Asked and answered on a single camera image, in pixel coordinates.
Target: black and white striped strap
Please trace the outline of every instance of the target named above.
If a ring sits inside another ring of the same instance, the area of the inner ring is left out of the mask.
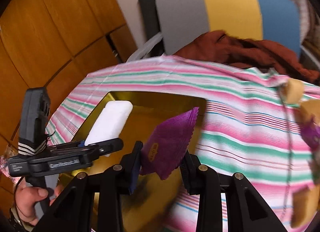
[[[42,152],[46,148],[46,140],[44,140],[36,149],[31,148],[30,146],[18,142],[18,153],[27,156],[33,156]]]

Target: metal screw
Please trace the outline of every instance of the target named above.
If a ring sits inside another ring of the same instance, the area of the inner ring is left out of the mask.
[[[198,168],[200,171],[207,171],[208,170],[208,167],[205,165],[200,165]]]
[[[242,173],[240,173],[240,172],[237,172],[236,174],[235,174],[235,177],[236,177],[236,179],[243,179],[243,174]]]
[[[87,176],[87,174],[86,174],[85,172],[79,172],[76,177],[77,177],[78,179],[84,179],[85,176]]]
[[[117,164],[117,165],[113,166],[113,169],[115,171],[119,171],[119,170],[122,170],[122,166],[120,164]]]

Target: chair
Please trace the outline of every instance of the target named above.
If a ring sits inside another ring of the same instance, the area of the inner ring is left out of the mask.
[[[291,0],[139,0],[147,36],[128,61],[172,55],[203,33],[276,41],[300,56],[299,13]]]

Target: wooden cabinet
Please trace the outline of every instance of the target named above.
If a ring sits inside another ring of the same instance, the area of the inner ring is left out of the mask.
[[[12,0],[0,17],[0,37],[0,155],[18,145],[27,88],[47,87],[52,115],[88,73],[116,65],[114,53],[126,60],[136,49],[116,0]],[[5,214],[10,187],[0,179]]]

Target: white object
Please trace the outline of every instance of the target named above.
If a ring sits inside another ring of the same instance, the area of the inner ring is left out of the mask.
[[[118,138],[133,105],[129,101],[110,101],[92,126],[84,145]]]

